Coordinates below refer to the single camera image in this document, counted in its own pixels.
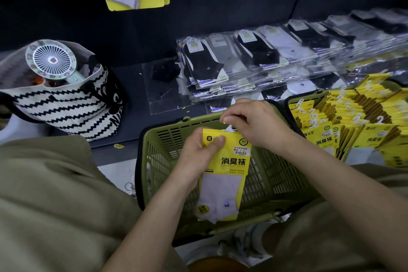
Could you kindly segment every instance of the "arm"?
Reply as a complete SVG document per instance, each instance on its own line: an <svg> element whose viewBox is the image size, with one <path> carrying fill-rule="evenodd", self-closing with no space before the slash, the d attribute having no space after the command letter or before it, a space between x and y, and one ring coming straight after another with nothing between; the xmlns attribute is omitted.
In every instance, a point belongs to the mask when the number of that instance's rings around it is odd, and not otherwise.
<svg viewBox="0 0 408 272"><path fill-rule="evenodd" d="M265 101L239 99L220 121L298 167L382 262L408 265L408 200L291 131Z"/></svg>
<svg viewBox="0 0 408 272"><path fill-rule="evenodd" d="M219 136L207 147L201 147L201 137L202 128L198 128L186 139L176 167L102 268L103 272L161 270L188 194L225 144L225 137Z"/></svg>

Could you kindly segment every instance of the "black and white zigzag bag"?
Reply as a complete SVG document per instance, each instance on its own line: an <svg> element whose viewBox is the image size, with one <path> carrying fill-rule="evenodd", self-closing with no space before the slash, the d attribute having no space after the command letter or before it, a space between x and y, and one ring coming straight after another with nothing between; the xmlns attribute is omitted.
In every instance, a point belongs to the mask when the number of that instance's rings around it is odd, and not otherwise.
<svg viewBox="0 0 408 272"><path fill-rule="evenodd" d="M26 46L0 62L0 105L23 120L45 122L88 141L115 135L127 101L120 82L92 52L74 42L60 42L74 52L85 81L33 85L36 74L25 60Z"/></svg>

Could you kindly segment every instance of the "handheld fan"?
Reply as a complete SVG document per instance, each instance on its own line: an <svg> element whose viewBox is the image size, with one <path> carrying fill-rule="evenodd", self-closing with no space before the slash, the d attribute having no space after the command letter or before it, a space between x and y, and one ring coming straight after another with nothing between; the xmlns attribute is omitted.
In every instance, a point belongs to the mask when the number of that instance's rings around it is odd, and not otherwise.
<svg viewBox="0 0 408 272"><path fill-rule="evenodd" d="M26 49L26 61L36 74L49 80L66 80L79 83L85 77L76 70L74 53L64 44L54 40L38 40Z"/></svg>

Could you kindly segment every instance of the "black wall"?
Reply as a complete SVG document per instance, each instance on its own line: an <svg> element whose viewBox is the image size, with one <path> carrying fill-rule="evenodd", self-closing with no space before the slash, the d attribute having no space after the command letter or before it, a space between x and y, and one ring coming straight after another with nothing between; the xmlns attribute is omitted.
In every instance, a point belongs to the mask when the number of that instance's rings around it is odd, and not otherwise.
<svg viewBox="0 0 408 272"><path fill-rule="evenodd" d="M40 38L82 44L112 66L174 55L182 36L294 18L326 17L407 0L170 0L157 9L110 12L104 0L0 0L0 51Z"/></svg>

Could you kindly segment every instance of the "khaki pants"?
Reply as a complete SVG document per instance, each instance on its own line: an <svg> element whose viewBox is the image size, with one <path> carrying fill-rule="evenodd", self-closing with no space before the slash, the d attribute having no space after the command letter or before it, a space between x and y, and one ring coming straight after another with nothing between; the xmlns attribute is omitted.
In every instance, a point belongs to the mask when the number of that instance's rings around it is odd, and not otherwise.
<svg viewBox="0 0 408 272"><path fill-rule="evenodd" d="M408 197L405 170L359 170ZM98 271L139 218L80 136L0 147L0 271ZM322 198L288 221L276 255L251 271L375 271L382 266ZM171 248L163 271L187 271Z"/></svg>

